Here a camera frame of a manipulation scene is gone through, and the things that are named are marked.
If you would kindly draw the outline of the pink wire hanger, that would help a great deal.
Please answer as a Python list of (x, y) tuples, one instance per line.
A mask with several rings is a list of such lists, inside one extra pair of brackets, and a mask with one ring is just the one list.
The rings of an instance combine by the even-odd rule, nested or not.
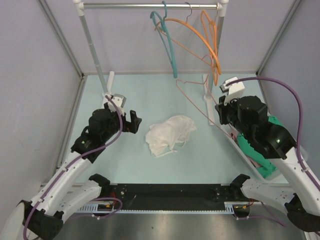
[(208, 120), (209, 125), (216, 126), (220, 131), (222, 131), (227, 137), (232, 138), (233, 136), (229, 134), (227, 131), (223, 130), (217, 123), (214, 121), (214, 114), (209, 109), (207, 110), (208, 115), (205, 114), (201, 109), (186, 95), (186, 93), (180, 88), (178, 82), (181, 82), (183, 84), (196, 84), (196, 85), (203, 85), (204, 87), (204, 101), (207, 103), (207, 106), (211, 106), (211, 103), (214, 102), (215, 104), (217, 101), (215, 100), (211, 90), (209, 89), (209, 76), (210, 74), (203, 74), (202, 75), (202, 82), (196, 82), (196, 81), (184, 81), (179, 78), (176, 79), (176, 87), (180, 90), (180, 92), (187, 98), (187, 100)]

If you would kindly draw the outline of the white tank top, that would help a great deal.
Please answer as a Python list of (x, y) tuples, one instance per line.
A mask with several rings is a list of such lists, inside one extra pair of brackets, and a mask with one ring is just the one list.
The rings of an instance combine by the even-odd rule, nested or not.
[(176, 153), (176, 144), (184, 146), (190, 135), (197, 129), (195, 122), (188, 116), (176, 115), (164, 122), (149, 126), (145, 141), (151, 154), (157, 158)]

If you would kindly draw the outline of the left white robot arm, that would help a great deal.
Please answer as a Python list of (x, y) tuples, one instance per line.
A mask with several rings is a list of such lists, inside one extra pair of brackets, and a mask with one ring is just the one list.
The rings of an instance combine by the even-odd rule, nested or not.
[(61, 231), (64, 223), (88, 202), (100, 199), (115, 202), (110, 197), (110, 181), (92, 175), (78, 190), (68, 194), (69, 188), (89, 168), (106, 147), (114, 143), (123, 132), (137, 133), (142, 119), (134, 110), (130, 121), (118, 109), (100, 108), (92, 113), (81, 135), (76, 139), (64, 164), (47, 185), (30, 201), (23, 201), (24, 219), (22, 236), (27, 232), (36, 238), (52, 240)]

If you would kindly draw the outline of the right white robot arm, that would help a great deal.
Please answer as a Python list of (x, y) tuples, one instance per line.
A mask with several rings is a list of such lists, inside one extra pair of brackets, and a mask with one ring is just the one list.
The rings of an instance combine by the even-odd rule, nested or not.
[(292, 188), (287, 192), (262, 185), (240, 174), (232, 181), (231, 196), (258, 200), (284, 213), (304, 232), (320, 231), (320, 192), (299, 164), (297, 143), (281, 125), (269, 122), (268, 107), (257, 96), (244, 96), (225, 103), (221, 96), (215, 106), (222, 125), (232, 125), (249, 145), (281, 172)]

